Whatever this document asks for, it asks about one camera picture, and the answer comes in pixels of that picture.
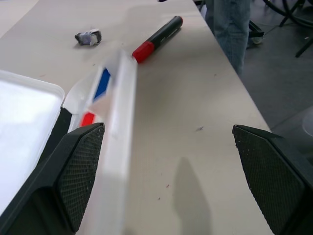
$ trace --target small debris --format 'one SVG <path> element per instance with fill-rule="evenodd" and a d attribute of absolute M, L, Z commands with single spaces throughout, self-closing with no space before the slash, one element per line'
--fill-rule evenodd
<path fill-rule="evenodd" d="M 76 34 L 75 39 L 81 46 L 83 45 L 93 46 L 101 42 L 102 36 L 99 29 L 92 29 L 84 33 Z"/>
<path fill-rule="evenodd" d="M 202 131 L 203 130 L 203 126 L 199 127 L 196 131 Z"/>

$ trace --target textured rubber pad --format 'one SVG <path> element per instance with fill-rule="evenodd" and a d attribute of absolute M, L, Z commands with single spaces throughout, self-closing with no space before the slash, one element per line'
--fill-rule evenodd
<path fill-rule="evenodd" d="M 73 232 L 78 231 L 93 187 L 104 128 L 84 135 L 66 164 L 57 190 Z"/>
<path fill-rule="evenodd" d="M 268 225 L 285 234 L 305 195 L 305 185 L 264 138 L 234 127 L 233 134 L 249 188 Z"/>

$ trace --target black marker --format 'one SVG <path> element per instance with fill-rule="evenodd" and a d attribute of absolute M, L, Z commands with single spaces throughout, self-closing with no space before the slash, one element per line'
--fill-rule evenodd
<path fill-rule="evenodd" d="M 160 28 L 154 35 L 141 44 L 134 52 L 133 57 L 138 63 L 143 62 L 163 42 L 182 26 L 182 17 L 174 16 L 167 24 Z"/>

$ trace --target person's leg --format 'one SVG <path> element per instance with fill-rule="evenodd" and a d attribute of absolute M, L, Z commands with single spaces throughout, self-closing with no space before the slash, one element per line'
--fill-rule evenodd
<path fill-rule="evenodd" d="M 206 14 L 205 21 L 214 34 L 214 0 L 205 0 Z"/>
<path fill-rule="evenodd" d="M 241 74 L 249 36 L 250 0 L 214 2 L 214 35 L 237 74 Z"/>

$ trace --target table surface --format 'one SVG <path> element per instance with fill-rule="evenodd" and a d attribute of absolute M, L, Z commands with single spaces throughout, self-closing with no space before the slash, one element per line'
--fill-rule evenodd
<path fill-rule="evenodd" d="M 138 67 L 125 234 L 272 234 L 231 132 L 268 127 L 192 0 L 23 2 L 0 24 L 0 69 L 66 93 L 117 48 L 131 53 L 174 15 L 184 19 Z M 91 27 L 102 43 L 77 46 L 74 35 Z"/>

